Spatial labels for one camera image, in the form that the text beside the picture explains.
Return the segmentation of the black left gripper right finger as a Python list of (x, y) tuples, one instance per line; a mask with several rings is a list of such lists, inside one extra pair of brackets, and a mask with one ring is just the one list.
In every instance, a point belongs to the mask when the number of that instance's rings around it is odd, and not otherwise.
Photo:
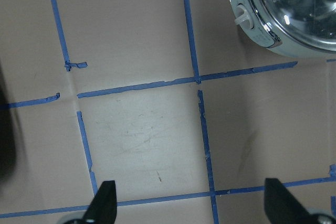
[(266, 178), (264, 211), (270, 223), (312, 223), (306, 208), (277, 178)]

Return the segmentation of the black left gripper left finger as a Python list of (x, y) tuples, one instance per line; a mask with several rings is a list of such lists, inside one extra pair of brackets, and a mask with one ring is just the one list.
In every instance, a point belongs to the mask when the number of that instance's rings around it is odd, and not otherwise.
[(103, 181), (81, 218), (83, 223), (113, 224), (117, 217), (117, 192), (114, 180)]

